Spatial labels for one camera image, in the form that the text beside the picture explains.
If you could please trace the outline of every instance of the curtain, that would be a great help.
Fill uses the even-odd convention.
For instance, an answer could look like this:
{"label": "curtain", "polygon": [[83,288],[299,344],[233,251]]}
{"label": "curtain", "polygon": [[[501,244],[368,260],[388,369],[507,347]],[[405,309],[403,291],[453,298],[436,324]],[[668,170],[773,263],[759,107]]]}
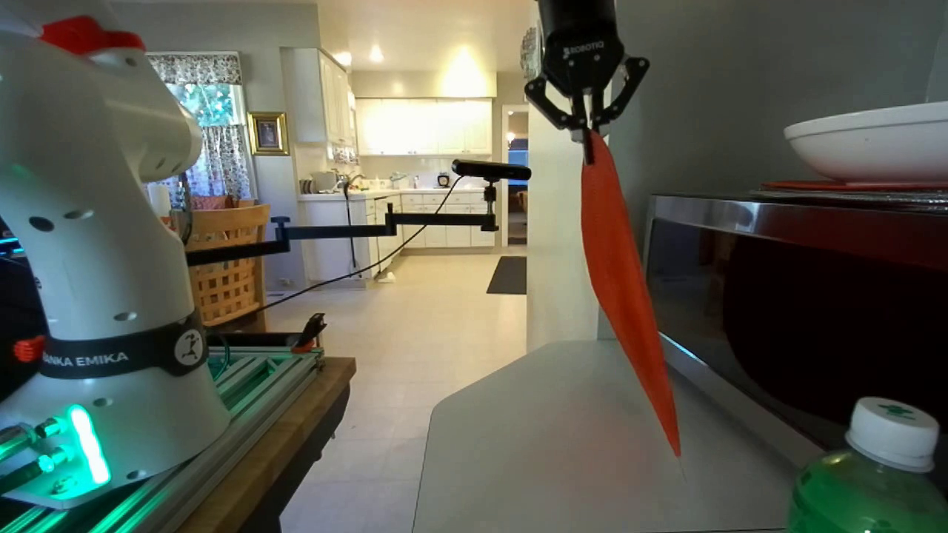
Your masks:
{"label": "curtain", "polygon": [[249,165],[242,67],[236,53],[147,53],[151,67],[200,128],[200,156],[187,170],[191,196],[256,201]]}
{"label": "curtain", "polygon": [[181,87],[181,82],[196,82],[196,87],[240,87],[242,72],[240,72],[240,57],[236,53],[147,53],[151,67],[162,82]]}

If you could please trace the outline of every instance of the plate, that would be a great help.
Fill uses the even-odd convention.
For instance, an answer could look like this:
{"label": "plate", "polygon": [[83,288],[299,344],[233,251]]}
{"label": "plate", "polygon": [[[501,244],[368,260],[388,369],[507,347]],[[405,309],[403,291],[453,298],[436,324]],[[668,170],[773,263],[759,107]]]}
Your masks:
{"label": "plate", "polygon": [[796,121],[785,138],[825,178],[948,181],[948,101]]}

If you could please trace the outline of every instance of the floor mat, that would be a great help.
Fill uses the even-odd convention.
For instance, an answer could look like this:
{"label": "floor mat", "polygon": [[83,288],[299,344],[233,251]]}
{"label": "floor mat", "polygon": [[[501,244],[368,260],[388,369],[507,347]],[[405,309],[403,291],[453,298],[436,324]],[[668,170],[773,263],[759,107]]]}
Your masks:
{"label": "floor mat", "polygon": [[526,257],[501,257],[486,294],[526,294]]}

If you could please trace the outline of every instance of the microwave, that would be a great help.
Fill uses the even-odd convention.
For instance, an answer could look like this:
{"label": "microwave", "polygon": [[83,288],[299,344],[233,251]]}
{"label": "microwave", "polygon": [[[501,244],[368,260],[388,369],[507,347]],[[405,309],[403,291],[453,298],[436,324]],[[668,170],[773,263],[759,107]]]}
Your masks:
{"label": "microwave", "polygon": [[893,398],[948,494],[948,196],[652,196],[642,263],[668,363],[770,449],[803,467]]}

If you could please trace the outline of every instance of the white robot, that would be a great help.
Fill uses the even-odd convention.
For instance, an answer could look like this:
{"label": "white robot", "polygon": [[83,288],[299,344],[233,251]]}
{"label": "white robot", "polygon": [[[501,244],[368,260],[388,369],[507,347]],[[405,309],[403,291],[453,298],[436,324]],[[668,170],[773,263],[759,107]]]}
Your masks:
{"label": "white robot", "polygon": [[5,498],[67,510],[225,433],[184,247],[142,192],[199,149],[136,36],[93,0],[0,2],[0,217],[51,331],[37,374],[0,406]]}

